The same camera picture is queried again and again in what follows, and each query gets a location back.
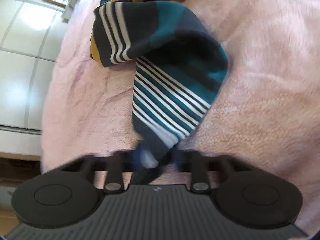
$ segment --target pink fleece blanket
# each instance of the pink fleece blanket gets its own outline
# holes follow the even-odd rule
[[[86,153],[132,149],[135,63],[89,55],[93,9],[81,0],[53,70],[43,115],[43,170]],[[225,48],[230,73],[198,131],[181,144],[233,153],[289,180],[304,203],[297,225],[320,227],[320,0],[185,0]],[[185,182],[169,169],[156,182]]]

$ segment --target teal stripe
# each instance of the teal stripe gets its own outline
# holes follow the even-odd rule
[[[182,103],[180,100],[178,100],[174,95],[172,95],[168,90],[166,90],[162,85],[160,85],[158,82],[156,82],[153,78],[151,78],[147,73],[145,73],[138,66],[137,66],[137,72],[139,74],[141,74],[142,76],[144,76],[147,80],[149,80],[156,88],[158,88],[163,94],[165,94],[168,98],[170,98],[174,103],[176,103],[186,114],[188,114],[189,116],[191,116],[193,119],[195,119],[198,122],[201,120],[200,116],[198,116],[192,110],[190,110],[189,107],[187,107],[184,103]]]
[[[212,71],[208,73],[208,76],[215,81],[222,83],[224,81],[224,78],[227,74],[227,70],[220,70],[220,71]]]
[[[150,37],[150,45],[152,48],[159,48],[175,39],[174,31],[185,7],[167,1],[156,1],[155,3],[157,4],[159,27]]]
[[[152,61],[155,65],[161,66],[161,70],[166,72],[169,76],[177,80],[179,83],[190,89],[194,92],[197,96],[201,97],[204,101],[208,104],[212,104],[216,93],[213,91],[208,90],[202,84],[191,78],[190,76],[186,75],[183,71],[176,68],[173,64],[170,64],[167,59],[170,57],[162,57],[162,53],[157,54],[156,50],[149,52],[146,54],[146,58]]]
[[[171,111],[169,111],[161,102],[158,101],[148,90],[146,90],[142,85],[140,85],[137,81],[134,81],[134,85],[141,90],[142,93],[144,93],[153,103],[155,103],[164,113],[166,113],[172,120],[174,120],[178,125],[186,129],[188,132],[191,132],[193,129],[188,126],[185,122],[180,120],[178,117],[176,117]]]
[[[167,127],[163,122],[161,122],[148,108],[144,106],[135,96],[133,96],[133,101],[148,115],[151,119],[153,119],[155,122],[157,122],[159,125],[161,125],[164,129],[169,131],[170,133],[174,134],[178,139],[182,139],[178,133],[175,131],[172,131],[169,127]]]

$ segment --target wooden baseboard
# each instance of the wooden baseboard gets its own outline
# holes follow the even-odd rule
[[[0,158],[0,180],[21,183],[40,174],[39,161]]]
[[[40,156],[37,155],[24,155],[24,154],[13,154],[0,152],[0,158],[23,160],[23,161],[40,161]]]

